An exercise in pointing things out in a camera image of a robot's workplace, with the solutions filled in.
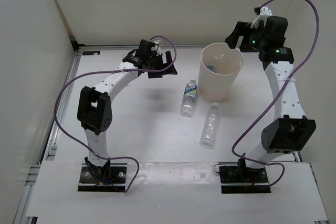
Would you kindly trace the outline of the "clear bottle blue label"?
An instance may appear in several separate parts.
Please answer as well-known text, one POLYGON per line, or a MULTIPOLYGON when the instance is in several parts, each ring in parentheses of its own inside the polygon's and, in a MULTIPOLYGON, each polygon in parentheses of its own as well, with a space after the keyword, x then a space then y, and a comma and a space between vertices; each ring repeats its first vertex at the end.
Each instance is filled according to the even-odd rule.
POLYGON ((214 67, 212 65, 207 65, 206 68, 213 73, 217 73, 216 67, 214 67))

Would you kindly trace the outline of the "clear bottle green white label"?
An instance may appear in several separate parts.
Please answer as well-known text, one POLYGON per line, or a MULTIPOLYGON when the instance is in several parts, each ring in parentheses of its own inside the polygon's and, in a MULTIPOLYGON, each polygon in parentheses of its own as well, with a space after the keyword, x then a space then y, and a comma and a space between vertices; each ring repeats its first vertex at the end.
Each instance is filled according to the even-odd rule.
POLYGON ((180 113, 186 117, 192 117, 196 103, 197 82, 191 80, 185 86, 180 113))

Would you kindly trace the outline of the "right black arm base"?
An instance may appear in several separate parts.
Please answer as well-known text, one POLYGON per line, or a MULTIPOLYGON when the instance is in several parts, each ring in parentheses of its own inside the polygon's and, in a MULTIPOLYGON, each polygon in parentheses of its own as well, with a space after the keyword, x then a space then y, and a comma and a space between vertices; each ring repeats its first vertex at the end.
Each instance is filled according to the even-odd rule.
POLYGON ((219 167, 222 194, 271 193, 265 168, 251 169, 236 166, 219 167))

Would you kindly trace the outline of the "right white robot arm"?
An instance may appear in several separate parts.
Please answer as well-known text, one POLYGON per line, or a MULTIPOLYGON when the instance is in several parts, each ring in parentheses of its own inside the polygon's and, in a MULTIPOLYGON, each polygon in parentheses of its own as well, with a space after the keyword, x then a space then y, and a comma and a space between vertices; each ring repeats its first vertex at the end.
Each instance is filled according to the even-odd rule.
POLYGON ((284 46, 288 21, 278 16, 267 17, 252 23, 237 22, 233 32, 225 39, 234 49, 239 37, 243 52, 256 51, 262 62, 272 91, 271 107, 274 121, 261 132, 261 142, 249 153, 241 155, 236 177, 247 182, 275 158, 301 151, 316 130, 316 122, 304 112, 293 78, 294 57, 292 50, 284 46))

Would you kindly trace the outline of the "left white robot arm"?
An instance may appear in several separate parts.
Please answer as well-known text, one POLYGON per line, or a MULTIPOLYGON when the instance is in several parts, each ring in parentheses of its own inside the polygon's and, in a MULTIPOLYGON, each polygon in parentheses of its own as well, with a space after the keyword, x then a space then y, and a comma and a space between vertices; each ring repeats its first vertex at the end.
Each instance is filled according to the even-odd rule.
POLYGON ((83 87, 80 92, 77 119, 84 129, 90 148, 85 163, 91 176, 99 182, 105 182, 111 177, 106 140, 106 131, 112 123, 111 103, 130 82, 144 72, 148 73, 149 78, 177 74, 171 52, 162 53, 159 40, 141 40, 138 48, 131 50, 122 59, 116 73, 93 87, 83 87))

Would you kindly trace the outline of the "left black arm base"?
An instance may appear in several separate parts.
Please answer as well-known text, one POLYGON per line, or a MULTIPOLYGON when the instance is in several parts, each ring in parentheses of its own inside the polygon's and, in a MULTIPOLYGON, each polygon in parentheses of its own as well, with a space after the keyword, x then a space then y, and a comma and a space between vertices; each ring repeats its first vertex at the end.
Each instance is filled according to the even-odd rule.
POLYGON ((82 165, 78 183, 78 191, 121 193, 125 190, 127 164, 110 165, 103 179, 92 177, 86 164, 82 165))

